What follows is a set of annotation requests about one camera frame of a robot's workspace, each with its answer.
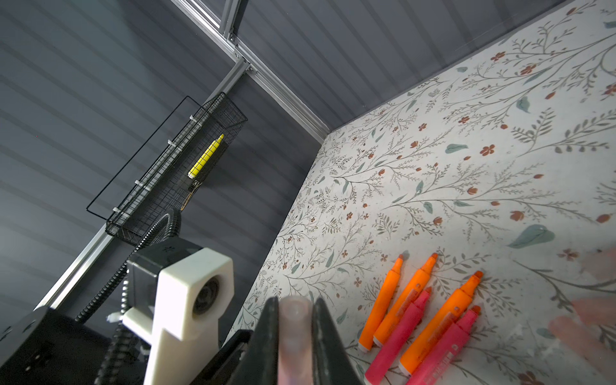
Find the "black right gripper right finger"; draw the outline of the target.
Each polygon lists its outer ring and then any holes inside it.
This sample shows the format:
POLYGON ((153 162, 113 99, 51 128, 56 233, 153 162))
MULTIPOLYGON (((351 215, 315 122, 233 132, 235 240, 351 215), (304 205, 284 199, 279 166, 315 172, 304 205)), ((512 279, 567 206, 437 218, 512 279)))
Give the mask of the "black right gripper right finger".
POLYGON ((311 316, 312 375, 318 385, 361 385, 336 324, 323 298, 314 302, 311 316))

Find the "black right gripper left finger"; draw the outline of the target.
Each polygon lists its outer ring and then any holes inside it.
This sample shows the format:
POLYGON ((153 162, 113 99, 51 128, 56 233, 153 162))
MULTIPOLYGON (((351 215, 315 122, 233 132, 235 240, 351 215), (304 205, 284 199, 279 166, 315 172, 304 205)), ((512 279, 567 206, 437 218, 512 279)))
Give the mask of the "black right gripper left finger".
POLYGON ((228 384, 278 383, 279 300, 266 300, 260 319, 228 384))

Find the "translucent pink pen cap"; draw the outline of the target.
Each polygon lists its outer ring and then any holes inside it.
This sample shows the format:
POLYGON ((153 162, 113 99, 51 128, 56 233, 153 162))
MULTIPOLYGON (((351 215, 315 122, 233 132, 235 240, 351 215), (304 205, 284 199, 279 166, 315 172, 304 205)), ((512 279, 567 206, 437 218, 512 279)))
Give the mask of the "translucent pink pen cap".
POLYGON ((312 302, 287 296, 279 302, 278 384, 312 384, 312 302))

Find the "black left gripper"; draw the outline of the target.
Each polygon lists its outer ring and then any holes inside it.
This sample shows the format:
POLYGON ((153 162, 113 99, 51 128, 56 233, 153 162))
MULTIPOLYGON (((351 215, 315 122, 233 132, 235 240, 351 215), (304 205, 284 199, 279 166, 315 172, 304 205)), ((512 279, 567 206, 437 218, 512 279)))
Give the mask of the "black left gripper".
POLYGON ((2 384, 93 384, 110 339, 47 306, 1 333, 2 384))

